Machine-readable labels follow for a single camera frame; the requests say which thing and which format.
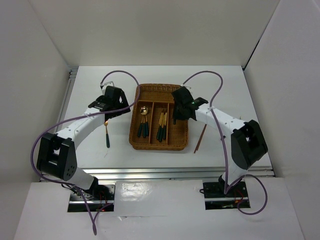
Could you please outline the gold knife green handle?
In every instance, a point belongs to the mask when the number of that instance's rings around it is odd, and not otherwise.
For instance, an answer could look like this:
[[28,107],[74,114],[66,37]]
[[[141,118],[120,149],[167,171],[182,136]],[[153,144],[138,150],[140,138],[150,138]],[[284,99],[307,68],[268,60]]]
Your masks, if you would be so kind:
[[157,139],[158,141],[160,141],[160,137],[161,137],[163,117],[164,117],[164,113],[162,112],[162,113],[160,114],[160,118],[159,118],[159,121],[158,121],[158,130],[157,130],[157,135],[156,135],[156,139]]
[[164,126],[165,126],[165,121],[166,121],[166,115],[167,115],[167,113],[163,114],[161,128],[160,128],[160,132],[159,132],[159,142],[161,142],[163,140],[163,131],[164,131]]

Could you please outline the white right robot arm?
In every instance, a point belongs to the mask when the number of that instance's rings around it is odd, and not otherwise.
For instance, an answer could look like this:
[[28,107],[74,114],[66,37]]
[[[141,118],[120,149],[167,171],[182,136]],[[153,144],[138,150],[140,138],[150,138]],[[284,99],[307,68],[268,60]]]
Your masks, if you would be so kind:
[[259,123],[228,115],[215,108],[212,99],[194,99],[184,86],[173,91],[172,96],[174,122],[193,119],[218,130],[225,161],[225,172],[219,178],[218,190],[223,196],[230,196],[249,168],[268,152]]

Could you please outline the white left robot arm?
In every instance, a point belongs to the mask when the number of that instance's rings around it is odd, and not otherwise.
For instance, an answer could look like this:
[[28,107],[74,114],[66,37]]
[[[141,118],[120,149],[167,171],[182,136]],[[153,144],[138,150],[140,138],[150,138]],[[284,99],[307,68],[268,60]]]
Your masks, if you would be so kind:
[[96,177],[78,167],[76,149],[96,128],[114,117],[129,113],[125,92],[108,85],[95,101],[88,105],[83,118],[56,133],[45,133],[40,140],[36,168],[81,189],[88,200],[110,195],[110,189],[100,185]]

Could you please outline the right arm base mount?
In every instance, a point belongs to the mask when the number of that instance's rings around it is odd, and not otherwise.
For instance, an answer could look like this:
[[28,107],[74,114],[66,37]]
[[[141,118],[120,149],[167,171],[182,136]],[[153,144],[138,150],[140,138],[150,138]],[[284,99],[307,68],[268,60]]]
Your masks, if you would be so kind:
[[241,181],[233,187],[227,194],[224,194],[223,187],[218,182],[204,182],[202,189],[199,190],[204,195],[206,210],[227,210],[240,208],[250,208],[247,186]]

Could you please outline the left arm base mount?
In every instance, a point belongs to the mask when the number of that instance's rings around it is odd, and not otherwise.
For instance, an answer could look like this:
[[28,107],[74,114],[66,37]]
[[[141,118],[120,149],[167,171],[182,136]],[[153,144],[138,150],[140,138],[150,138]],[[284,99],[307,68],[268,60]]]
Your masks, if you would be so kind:
[[85,192],[83,189],[76,190],[75,187],[70,185],[61,184],[64,189],[70,190],[68,209],[69,213],[84,213],[88,209],[91,212],[113,212],[115,209],[115,184],[104,185],[102,190],[99,190],[94,195]]

